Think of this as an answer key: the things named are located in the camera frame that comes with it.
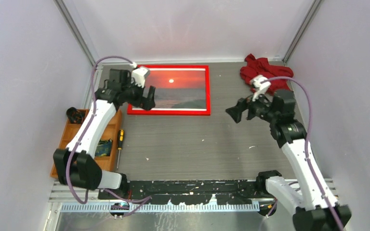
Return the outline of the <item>red picture frame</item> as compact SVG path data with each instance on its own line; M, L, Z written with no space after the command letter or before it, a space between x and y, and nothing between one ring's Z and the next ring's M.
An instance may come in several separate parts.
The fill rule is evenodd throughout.
M127 107L127 114L129 115L159 115L159 116L209 116L211 115L211 91L210 91L210 72L208 65L196 65L196 64L189 64L189 65L173 65L173 64L148 64L146 65L147 68L205 68L206 69L206 76L209 78L206 80L206 93L207 93L207 100L208 100L208 109L206 111L150 111L143 110L139 107L134 107L132 105L128 105Z

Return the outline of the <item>yellow black screwdriver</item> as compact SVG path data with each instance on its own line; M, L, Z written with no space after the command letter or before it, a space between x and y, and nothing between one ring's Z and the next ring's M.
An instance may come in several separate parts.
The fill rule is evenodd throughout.
M117 156L117 163L116 163L116 168L119 168L119 163L120 163L120 157L121 157L121 150L123 147L123 141L124 141L124 130L120 129L118 133L118 142L117 142L117 151L118 151L118 156Z

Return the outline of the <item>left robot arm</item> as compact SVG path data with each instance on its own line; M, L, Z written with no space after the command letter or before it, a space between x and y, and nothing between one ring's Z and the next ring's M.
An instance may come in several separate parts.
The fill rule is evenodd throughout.
M124 103L151 110L155 87L150 86L147 96L145 80L150 75L149 68L141 66L134 70L111 69L109 79L103 88L95 92L95 101L75 137L64 149L56 149L53 154L58 180L63 185L88 190L110 189L117 199L128 195L129 187L123 174L102 170L95 162L95 151L111 119Z

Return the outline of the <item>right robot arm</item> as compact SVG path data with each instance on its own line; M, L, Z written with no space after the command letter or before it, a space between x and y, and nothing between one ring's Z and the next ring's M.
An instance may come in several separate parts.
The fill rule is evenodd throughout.
M289 185L276 170L260 172L256 178L256 192L261 197L273 196L290 215L297 231L342 231L352 213L341 205L332 193L310 152L304 125L295 118L296 100L290 90L277 90L270 100L260 94L240 98L225 111L239 123L242 113L247 119L255 117L269 123L270 133L287 157L300 190Z

